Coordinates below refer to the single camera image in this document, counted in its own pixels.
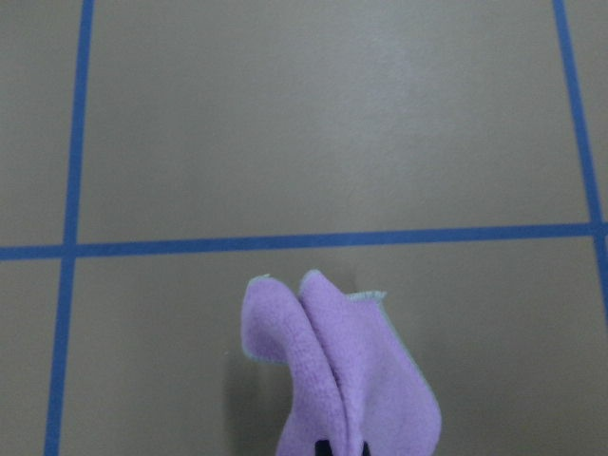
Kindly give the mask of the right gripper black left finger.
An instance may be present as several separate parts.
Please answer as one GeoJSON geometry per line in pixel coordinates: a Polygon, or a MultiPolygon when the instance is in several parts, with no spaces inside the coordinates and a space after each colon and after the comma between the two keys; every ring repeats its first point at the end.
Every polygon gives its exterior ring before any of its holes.
{"type": "Polygon", "coordinates": [[[319,440],[314,444],[315,456],[332,456],[331,443],[328,440],[319,440]]]}

